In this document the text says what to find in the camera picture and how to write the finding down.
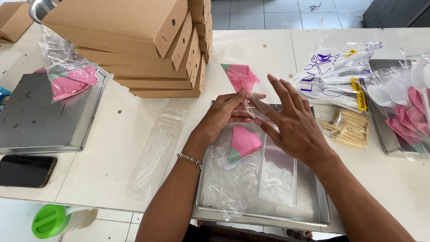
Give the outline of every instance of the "silver bracelet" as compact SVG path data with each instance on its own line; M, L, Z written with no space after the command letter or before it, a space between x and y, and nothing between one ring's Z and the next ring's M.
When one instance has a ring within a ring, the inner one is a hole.
M200 169L202 169L202 165L201 165L202 163L199 160L196 160L196 159L189 157L188 155L184 155L182 153L176 154L176 155L178 156L178 158L187 158L188 160L196 163L196 166L198 166Z

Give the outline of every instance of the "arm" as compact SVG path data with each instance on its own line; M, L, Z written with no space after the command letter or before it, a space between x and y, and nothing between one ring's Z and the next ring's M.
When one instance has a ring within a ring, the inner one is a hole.
M203 161L206 148L229 122L250 123L252 116L243 110L246 90L218 96L205 117L193 130L182 153ZM194 192L200 169L185 158L177 159L172 171L146 209L136 242L180 242L190 223Z
M273 120L279 132L266 121L256 119L254 122L285 153L314 171L332 199L348 239L352 242L414 241L330 148L310 111L309 101L289 82L271 74L267 77L281 99L283 110L275 112L259 100L251 99L251 103Z

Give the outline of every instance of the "fingernail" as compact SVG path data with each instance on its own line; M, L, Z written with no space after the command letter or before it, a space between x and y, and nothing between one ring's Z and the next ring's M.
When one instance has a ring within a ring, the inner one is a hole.
M255 123L256 125L260 126L260 125L261 125L261 120L259 120L259 119L255 119L255 120L254 120L254 123Z

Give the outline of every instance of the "hand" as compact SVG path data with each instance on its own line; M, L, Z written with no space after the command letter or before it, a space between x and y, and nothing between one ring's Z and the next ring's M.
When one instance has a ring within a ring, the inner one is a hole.
M207 145L216 140L221 129L227 123L242 122L250 123L254 120L253 115L245 110L241 104L242 100L251 98L263 99L266 94L246 93L245 88L242 88L238 93L220 95L209 108L206 115L193 130L191 136L199 136Z
M255 124L260 126L285 153L308 166L323 160L325 156L330 160L335 152L330 148L316 124L309 101L300 96L289 82L278 80L272 74L268 74L267 78L278 94L283 110L276 112L267 104L254 98L251 98L250 102L278 126L279 132L270 122L260 118L254 120Z

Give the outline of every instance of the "person's right hand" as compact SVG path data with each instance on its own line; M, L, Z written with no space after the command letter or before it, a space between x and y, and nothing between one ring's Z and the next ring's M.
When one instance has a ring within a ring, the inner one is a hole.
M309 101L300 96L289 82L278 80L270 73L267 78L278 94L283 110L276 112L268 104L254 98L251 98L250 102L278 126L279 132L270 122L261 118L255 119L255 124L285 153L308 166L324 158L330 159L335 152L316 124Z

